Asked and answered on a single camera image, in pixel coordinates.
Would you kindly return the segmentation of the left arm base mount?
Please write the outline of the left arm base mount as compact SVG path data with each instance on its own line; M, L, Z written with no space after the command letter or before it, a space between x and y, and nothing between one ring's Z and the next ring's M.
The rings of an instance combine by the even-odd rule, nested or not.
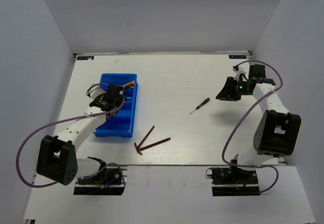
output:
M127 168L108 166L98 176L77 179L73 194L76 196L121 196L127 180Z

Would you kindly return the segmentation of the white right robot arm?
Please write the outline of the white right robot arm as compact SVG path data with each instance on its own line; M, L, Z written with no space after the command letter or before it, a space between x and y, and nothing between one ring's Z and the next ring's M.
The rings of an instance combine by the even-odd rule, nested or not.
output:
M241 100L242 96L252 95L256 100L232 130L225 147L228 147L239 126L255 107L259 106L263 114L252 146L231 161L224 161L231 166L228 175L236 183L246 178L247 171L259 168L268 160L290 156L300 130L301 117L291 113L279 98L278 91L283 81L276 85L274 80L267 78L265 67L265 63L253 64L249 71L245 71L239 64L234 66L235 76L226 79L223 89L216 96L217 100L235 102Z

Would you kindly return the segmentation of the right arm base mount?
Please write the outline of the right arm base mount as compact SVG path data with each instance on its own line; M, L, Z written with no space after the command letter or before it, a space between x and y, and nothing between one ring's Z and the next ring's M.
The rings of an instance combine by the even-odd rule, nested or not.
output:
M259 196L259 181L256 171L237 167L210 167L206 177L212 180L213 197Z

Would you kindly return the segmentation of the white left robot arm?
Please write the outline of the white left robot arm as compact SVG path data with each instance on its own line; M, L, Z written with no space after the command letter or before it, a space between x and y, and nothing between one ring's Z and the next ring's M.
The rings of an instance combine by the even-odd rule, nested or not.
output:
M94 157L78 159L76 153L99 126L122 108L126 99L124 87L108 84L104 91L93 85L87 94L93 101L84 114L73 119L73 123L57 135L45 136L40 144L37 174L62 185L70 184L75 178L91 178L101 183L107 177L102 160Z

